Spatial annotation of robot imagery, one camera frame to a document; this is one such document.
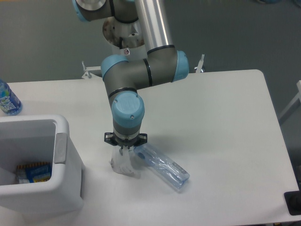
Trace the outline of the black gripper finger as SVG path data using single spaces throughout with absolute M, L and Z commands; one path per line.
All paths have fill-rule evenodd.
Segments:
M 138 136 L 136 137 L 136 141 L 134 143 L 134 146 L 141 146 L 146 144 L 148 141 L 148 135 L 146 133 L 139 133 Z
M 104 142 L 112 145 L 112 146 L 116 146 L 117 145 L 117 141 L 115 139 L 115 134 L 113 132 L 105 132 L 104 134 Z

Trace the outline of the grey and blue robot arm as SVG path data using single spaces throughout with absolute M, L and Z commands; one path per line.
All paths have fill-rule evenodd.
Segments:
M 147 57 L 130 61 L 123 55 L 106 57 L 101 64 L 113 118 L 113 132 L 104 141 L 113 146 L 133 147 L 147 142 L 140 132 L 145 109 L 137 91 L 185 79 L 189 62 L 173 45 L 164 3 L 161 0 L 75 0 L 73 7 L 82 21 L 113 17 L 121 24 L 139 23 Z

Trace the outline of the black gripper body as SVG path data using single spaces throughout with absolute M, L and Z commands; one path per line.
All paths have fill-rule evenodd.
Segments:
M 114 141 L 115 141 L 115 146 L 125 146 L 125 147 L 137 147 L 141 145 L 141 139 L 139 138 L 139 136 L 136 136 L 135 138 L 129 139 L 129 138 L 125 138 L 125 139 L 121 139 L 119 138 L 116 134 L 113 134 L 114 136 Z

